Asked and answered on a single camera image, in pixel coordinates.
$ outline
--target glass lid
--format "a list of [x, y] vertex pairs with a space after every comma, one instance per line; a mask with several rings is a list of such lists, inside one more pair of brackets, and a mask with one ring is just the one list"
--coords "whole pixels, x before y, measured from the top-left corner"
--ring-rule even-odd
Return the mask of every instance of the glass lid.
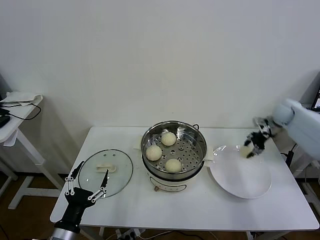
[[131, 179], [133, 164], [130, 157], [123, 151], [108, 149], [97, 152], [89, 157], [79, 172], [78, 183], [80, 188], [95, 193], [108, 173], [107, 192], [102, 198], [119, 193]]

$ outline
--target small white table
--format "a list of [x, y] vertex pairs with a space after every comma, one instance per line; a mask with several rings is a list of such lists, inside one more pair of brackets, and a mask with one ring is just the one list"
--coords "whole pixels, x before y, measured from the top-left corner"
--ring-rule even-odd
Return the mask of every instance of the small white table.
[[[42, 97], [39, 98], [38, 101], [34, 104], [38, 105], [41, 100]], [[15, 107], [2, 106], [2, 108], [8, 109], [11, 114], [25, 119], [35, 109], [35, 106], [30, 104]], [[0, 143], [5, 142], [12, 136], [12, 134], [15, 133], [15, 131], [17, 131], [16, 138], [24, 146], [22, 150], [58, 189], [29, 188], [28, 186], [32, 182], [33, 176], [27, 176], [21, 187], [13, 197], [11, 203], [8, 206], [8, 209], [16, 209], [23, 196], [58, 197], [64, 185], [64, 181], [61, 179], [61, 177], [59, 177], [59, 175], [52, 170], [48, 162], [46, 162], [46, 160], [41, 156], [41, 154], [36, 150], [31, 142], [29, 142], [26, 136], [19, 130], [19, 126], [23, 121], [24, 120], [22, 119], [10, 116], [10, 121], [2, 128], [0, 128]], [[3, 150], [0, 150], [0, 155], [3, 159], [9, 159]], [[18, 177], [2, 162], [0, 163], [0, 170], [2, 170], [8, 176], [7, 181], [2, 187], [2, 191], [0, 191], [0, 193], [3, 193], [9, 182], [11, 180], [16, 180]]]
[[[241, 199], [219, 187], [206, 167], [182, 192], [155, 192], [141, 152], [134, 149], [137, 137], [146, 130], [146, 127], [105, 126], [90, 129], [72, 169], [98, 151], [118, 149], [131, 158], [133, 174], [121, 192], [87, 208], [81, 226], [267, 232], [257, 237], [260, 240], [275, 239], [290, 231], [319, 228], [272, 140], [266, 142], [264, 153], [272, 176], [271, 189], [260, 198]], [[200, 131], [207, 145], [215, 149], [221, 145], [241, 145], [248, 133], [256, 129], [201, 128]], [[66, 210], [66, 189], [65, 185], [51, 213], [52, 222], [59, 221]]]

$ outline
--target white wall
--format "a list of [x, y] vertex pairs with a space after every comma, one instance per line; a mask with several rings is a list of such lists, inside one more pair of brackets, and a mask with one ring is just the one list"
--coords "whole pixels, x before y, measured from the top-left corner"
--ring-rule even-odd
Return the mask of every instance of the white wall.
[[65, 171], [93, 125], [244, 128], [285, 97], [300, 100], [320, 68], [319, 9], [318, 0], [3, 0], [0, 72], [13, 90], [44, 95], [40, 134], [25, 129]]

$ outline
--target white robotic arm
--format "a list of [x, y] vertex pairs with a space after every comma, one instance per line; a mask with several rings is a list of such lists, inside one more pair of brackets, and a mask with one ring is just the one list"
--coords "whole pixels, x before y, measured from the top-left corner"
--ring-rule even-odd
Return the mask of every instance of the white robotic arm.
[[320, 160], [320, 114], [304, 108], [298, 101], [286, 99], [275, 107], [272, 116], [255, 117], [253, 122], [260, 132], [247, 136], [244, 145], [253, 145], [247, 158], [260, 154], [265, 149], [265, 141], [275, 134], [276, 129], [284, 128], [307, 154]]
[[286, 99], [273, 111], [273, 121], [287, 130], [307, 154], [320, 160], [320, 114]]

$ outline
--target steamer basket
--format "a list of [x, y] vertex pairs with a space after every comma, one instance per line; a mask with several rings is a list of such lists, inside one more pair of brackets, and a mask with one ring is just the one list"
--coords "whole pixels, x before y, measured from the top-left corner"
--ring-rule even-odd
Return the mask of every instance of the steamer basket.
[[[199, 125], [194, 126], [180, 121], [164, 121], [150, 127], [141, 140], [142, 160], [147, 170], [170, 182], [185, 181], [195, 176], [204, 165], [207, 143], [199, 131]], [[161, 135], [165, 132], [176, 135], [174, 145], [165, 146], [161, 143]], [[147, 148], [152, 145], [157, 145], [162, 150], [162, 157], [157, 161], [149, 161], [146, 156]], [[167, 172], [165, 165], [169, 159], [178, 159], [182, 163], [182, 171]]]

